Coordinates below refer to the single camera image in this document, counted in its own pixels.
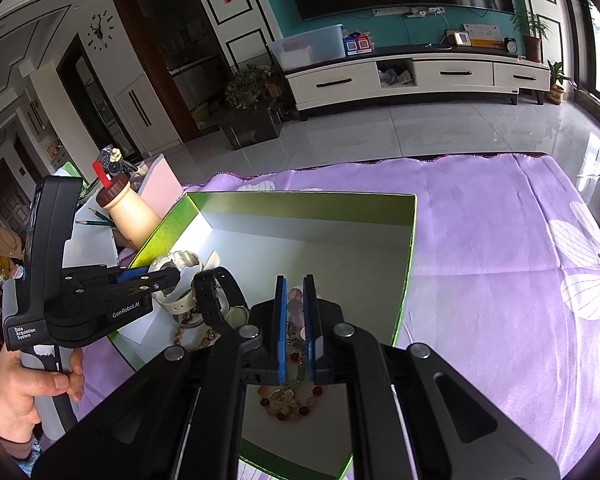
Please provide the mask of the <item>person's left hand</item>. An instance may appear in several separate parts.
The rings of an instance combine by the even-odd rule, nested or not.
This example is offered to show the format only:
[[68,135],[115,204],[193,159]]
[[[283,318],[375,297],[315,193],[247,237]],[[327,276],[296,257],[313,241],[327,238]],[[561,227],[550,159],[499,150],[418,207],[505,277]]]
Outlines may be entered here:
[[41,421],[34,405],[37,396],[68,394],[78,403],[84,393],[83,352],[74,349],[70,373],[30,370],[21,365],[19,351],[3,347],[0,353],[0,438],[14,443],[29,442]]

